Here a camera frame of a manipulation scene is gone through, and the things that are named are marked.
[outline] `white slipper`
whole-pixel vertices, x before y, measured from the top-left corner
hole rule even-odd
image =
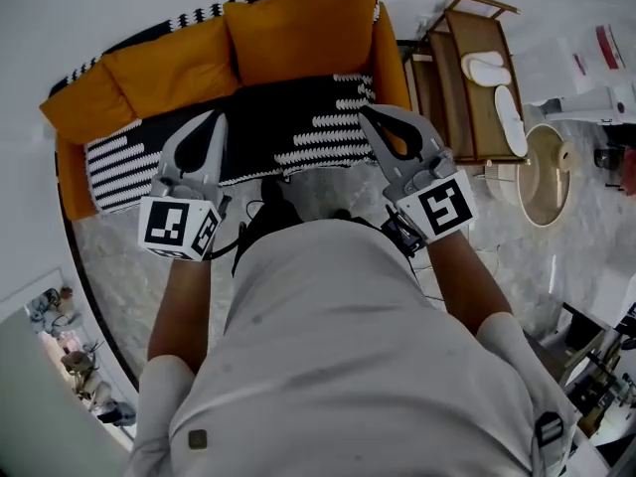
[[[482,53],[467,53],[461,58],[461,70],[464,72],[464,75],[469,79],[473,80],[472,76],[470,76],[470,72],[468,71],[468,63],[471,60],[480,60],[485,62],[486,64],[490,64],[491,66],[496,66],[498,68],[504,65],[504,59],[499,54],[499,52],[482,52]]]
[[[524,131],[524,121],[519,116],[513,95],[503,85],[495,89],[495,107],[504,128],[508,146],[516,156],[525,157],[528,154],[528,140]]]
[[[506,68],[491,66],[480,60],[468,62],[468,72],[472,80],[481,86],[497,86],[512,81],[510,71]]]

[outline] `orange sofa cushion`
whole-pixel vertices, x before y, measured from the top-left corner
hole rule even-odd
[[[369,68],[376,0],[228,2],[224,12],[246,85]]]
[[[223,17],[124,48],[103,61],[139,118],[232,95],[239,88]]]
[[[58,178],[64,211],[71,221],[97,214],[88,190],[82,145],[58,137]]]
[[[377,104],[392,104],[410,110],[408,87],[401,64],[398,43],[385,4],[380,3],[380,17],[374,27],[373,43],[374,92]],[[392,144],[400,154],[406,153],[406,144],[396,136]]]
[[[56,92],[40,109],[71,143],[103,138],[135,119],[135,114],[103,62]]]

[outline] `shelf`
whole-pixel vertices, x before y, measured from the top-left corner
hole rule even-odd
[[[435,127],[442,141],[446,143],[446,116],[439,76],[431,52],[418,48],[406,61],[404,70],[406,71],[412,110],[425,116]]]
[[[446,145],[458,162],[475,160],[463,73],[450,34],[428,32],[446,115]]]

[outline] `red label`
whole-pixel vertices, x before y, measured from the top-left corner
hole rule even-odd
[[[598,39],[598,46],[600,46],[600,51],[603,53],[603,57],[605,57],[607,66],[610,69],[618,69],[618,63],[616,62],[616,59],[614,59],[614,54],[612,52],[612,47],[609,44],[609,39],[607,39],[605,27],[596,27],[596,39]]]

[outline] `wooden tray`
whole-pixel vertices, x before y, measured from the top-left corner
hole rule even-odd
[[[444,12],[454,41],[457,63],[467,53],[496,51],[504,59],[504,67],[510,71],[512,82],[508,85],[519,114],[522,114],[515,71],[510,62],[510,52],[501,24],[497,20],[461,11]],[[467,79],[460,68],[461,82],[465,87],[469,121],[474,137],[476,158],[500,160],[514,159],[495,107],[495,87],[480,86]]]

